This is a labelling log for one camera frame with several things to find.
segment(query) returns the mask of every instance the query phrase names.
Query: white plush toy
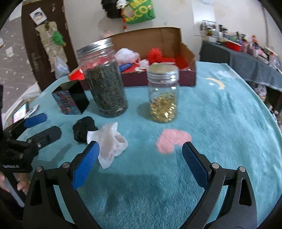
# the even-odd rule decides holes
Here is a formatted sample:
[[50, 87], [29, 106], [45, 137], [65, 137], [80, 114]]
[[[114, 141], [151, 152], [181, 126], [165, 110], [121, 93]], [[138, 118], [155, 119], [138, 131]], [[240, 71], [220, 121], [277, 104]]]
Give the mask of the white plush toy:
[[116, 8], [119, 9], [123, 9], [126, 5], [128, 4], [128, 1], [126, 0], [118, 0], [116, 2]]

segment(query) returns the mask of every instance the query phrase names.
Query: brown door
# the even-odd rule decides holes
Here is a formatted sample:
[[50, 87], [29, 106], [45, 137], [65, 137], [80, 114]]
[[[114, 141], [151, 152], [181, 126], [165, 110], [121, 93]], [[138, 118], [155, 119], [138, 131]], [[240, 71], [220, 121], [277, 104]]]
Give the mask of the brown door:
[[64, 14], [63, 0], [40, 0], [23, 3], [21, 19], [25, 49], [27, 51], [27, 56], [31, 64], [33, 74], [38, 81], [38, 85], [43, 91], [52, 84], [56, 78], [55, 72], [51, 72], [51, 65], [48, 60], [48, 56], [41, 43], [39, 34], [35, 30], [37, 25], [29, 15], [39, 7], [45, 13], [48, 21], [55, 21], [57, 23], [58, 31], [62, 34], [64, 42], [66, 43], [64, 51], [68, 60], [67, 65], [69, 66], [69, 70], [74, 70], [78, 67], [78, 64], [69, 37]]

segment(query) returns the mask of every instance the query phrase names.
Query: gray tablecloth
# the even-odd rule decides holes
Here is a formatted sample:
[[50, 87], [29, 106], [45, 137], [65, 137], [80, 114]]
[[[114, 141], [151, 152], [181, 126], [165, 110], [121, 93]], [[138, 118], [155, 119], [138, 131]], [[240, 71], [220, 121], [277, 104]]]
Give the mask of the gray tablecloth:
[[260, 83], [282, 92], [282, 74], [249, 54], [203, 41], [200, 61], [227, 63], [244, 80]]

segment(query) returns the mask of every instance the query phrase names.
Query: pink patch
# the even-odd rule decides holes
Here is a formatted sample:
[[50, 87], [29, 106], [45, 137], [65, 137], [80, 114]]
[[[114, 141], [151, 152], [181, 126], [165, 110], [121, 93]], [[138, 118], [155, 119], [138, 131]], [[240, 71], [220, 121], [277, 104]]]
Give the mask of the pink patch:
[[173, 153], [174, 145], [182, 146], [191, 141], [191, 135], [182, 130], [165, 129], [159, 136], [157, 148], [160, 153]]

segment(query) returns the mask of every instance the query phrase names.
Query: metal bolt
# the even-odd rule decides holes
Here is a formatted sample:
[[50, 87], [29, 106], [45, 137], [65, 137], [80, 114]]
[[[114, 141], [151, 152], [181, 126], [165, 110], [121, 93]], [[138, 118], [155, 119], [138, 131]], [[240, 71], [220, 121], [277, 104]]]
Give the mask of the metal bolt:
[[38, 166], [37, 168], [36, 168], [36, 172], [41, 172], [42, 171], [42, 166]]
[[212, 167], [213, 167], [214, 169], [218, 169], [218, 168], [219, 168], [219, 164], [218, 164], [218, 163], [212, 163]]
[[246, 171], [246, 169], [243, 166], [240, 166], [239, 169], [240, 169], [241, 172], [245, 172]]
[[63, 167], [64, 169], [67, 169], [68, 167], [70, 167], [70, 163], [65, 162], [65, 163], [62, 165], [62, 167]]

